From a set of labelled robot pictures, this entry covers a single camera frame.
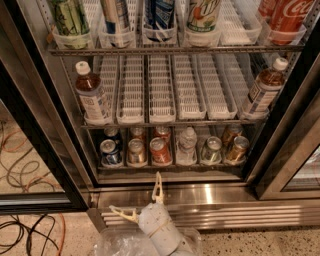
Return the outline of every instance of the clear bottle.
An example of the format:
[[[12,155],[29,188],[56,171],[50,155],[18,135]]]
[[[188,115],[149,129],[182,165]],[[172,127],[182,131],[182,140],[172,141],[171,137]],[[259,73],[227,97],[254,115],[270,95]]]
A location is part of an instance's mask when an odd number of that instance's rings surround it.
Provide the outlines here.
[[[76,70],[78,73],[76,91],[86,111],[86,121],[92,125],[106,124],[107,96],[99,75],[92,73],[89,64],[85,61],[78,62]]]
[[[265,113],[285,83],[283,71],[287,68],[285,58],[277,58],[271,68],[264,69],[257,76],[242,105],[246,114]]]
[[[179,165],[192,165],[197,161],[195,146],[197,134],[192,127],[187,127],[179,134],[177,142],[176,163]]]

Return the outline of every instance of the can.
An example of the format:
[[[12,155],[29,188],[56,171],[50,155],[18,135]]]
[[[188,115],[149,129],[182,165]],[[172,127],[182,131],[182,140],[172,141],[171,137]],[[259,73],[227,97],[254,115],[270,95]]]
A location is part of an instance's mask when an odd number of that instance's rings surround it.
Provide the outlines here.
[[[104,162],[109,165],[117,165],[122,162],[120,150],[113,140],[104,140],[100,144],[100,152]]]
[[[140,139],[146,143],[146,130],[143,127],[131,127],[130,128],[131,139]]]
[[[144,2],[144,27],[154,30],[154,33],[146,33],[146,36],[155,42],[168,41],[172,36],[165,30],[174,28],[175,0],[145,0]]]
[[[171,162],[171,155],[167,143],[162,138],[154,138],[150,142],[153,161],[160,164]]]
[[[105,128],[104,138],[105,140],[113,140],[120,151],[123,149],[123,140],[119,128]]]
[[[126,0],[100,0],[107,32],[116,35],[110,37],[111,45],[117,48],[127,47],[131,41],[121,36],[130,32],[128,5]]]
[[[229,124],[224,128],[221,141],[225,147],[228,147],[235,137],[240,136],[243,132],[241,124]]]
[[[156,126],[153,130],[153,137],[160,137],[164,139],[167,144],[170,144],[170,128],[165,126]]]
[[[89,33],[89,24],[81,0],[51,0],[49,2],[60,35],[80,36]],[[72,45],[66,44],[65,46],[70,49],[83,49],[87,43],[79,39],[78,45],[72,42]]]
[[[261,0],[258,11],[265,20],[270,20],[276,3],[276,0]]]
[[[130,140],[128,144],[128,161],[132,164],[141,164],[146,161],[146,152],[142,140]]]
[[[218,137],[215,137],[215,136],[209,137],[205,141],[201,149],[201,159],[211,161],[211,162],[215,162],[219,158],[221,159],[221,155],[220,155],[221,146],[222,146],[222,142]]]
[[[226,159],[229,161],[241,161],[249,148],[249,140],[243,136],[235,137],[232,147],[226,154]]]
[[[190,0],[186,8],[187,29],[207,33],[215,29],[221,0]]]
[[[276,45],[290,44],[296,37],[304,18],[307,16],[315,0],[279,0],[276,4],[269,25],[273,31],[283,32],[278,38],[273,38]]]

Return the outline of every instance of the bottle cap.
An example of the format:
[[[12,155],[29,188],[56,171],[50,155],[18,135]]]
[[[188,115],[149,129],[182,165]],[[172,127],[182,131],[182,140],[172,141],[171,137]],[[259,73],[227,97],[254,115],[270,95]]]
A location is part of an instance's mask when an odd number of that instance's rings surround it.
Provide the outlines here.
[[[76,64],[76,70],[79,75],[87,75],[91,71],[88,62],[86,61],[79,61]]]
[[[194,134],[193,128],[192,128],[192,127],[188,127],[188,128],[187,128],[187,135],[188,135],[188,136],[192,136],[193,134]]]
[[[285,70],[288,66],[288,61],[285,58],[277,58],[273,62],[273,68],[279,71]]]

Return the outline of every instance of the beverage cooler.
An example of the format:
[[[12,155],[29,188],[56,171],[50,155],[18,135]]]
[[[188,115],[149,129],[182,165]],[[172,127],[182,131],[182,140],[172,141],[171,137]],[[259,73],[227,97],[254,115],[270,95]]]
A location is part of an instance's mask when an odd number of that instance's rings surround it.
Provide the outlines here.
[[[80,2],[71,25],[62,2]],[[60,184],[4,191],[1,212],[39,212],[39,201],[45,212],[87,211],[98,230],[135,227],[109,206],[144,208],[159,172],[178,227],[320,224],[320,2],[287,5],[310,8],[295,32],[276,31],[260,1],[213,1],[219,15],[206,21],[200,5],[194,23],[192,5],[176,0],[165,29],[145,17],[151,1],[128,0],[128,20],[114,23],[101,2],[0,1],[0,116],[17,121]],[[255,78],[279,57],[284,86],[246,112]],[[82,61],[100,77],[103,118],[91,119],[76,87]]]

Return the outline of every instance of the speckled floor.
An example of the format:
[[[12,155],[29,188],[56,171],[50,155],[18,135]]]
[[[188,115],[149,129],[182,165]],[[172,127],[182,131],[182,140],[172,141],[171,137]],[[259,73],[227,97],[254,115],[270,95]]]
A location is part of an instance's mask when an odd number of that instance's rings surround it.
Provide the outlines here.
[[[59,242],[61,221],[58,215],[56,226],[50,237]],[[61,256],[95,256],[94,246],[99,234],[85,213],[64,214],[66,237]],[[21,222],[31,226],[38,216],[20,216]],[[0,216],[0,225],[9,220]],[[48,232],[50,220],[37,226],[37,230]],[[17,237],[16,227],[0,230],[0,244],[11,243]],[[320,226],[266,229],[233,229],[201,231],[203,256],[319,256]],[[24,256],[25,238],[5,255]],[[31,255],[41,255],[44,239],[33,235]],[[56,255],[57,250],[48,243],[43,255]]]

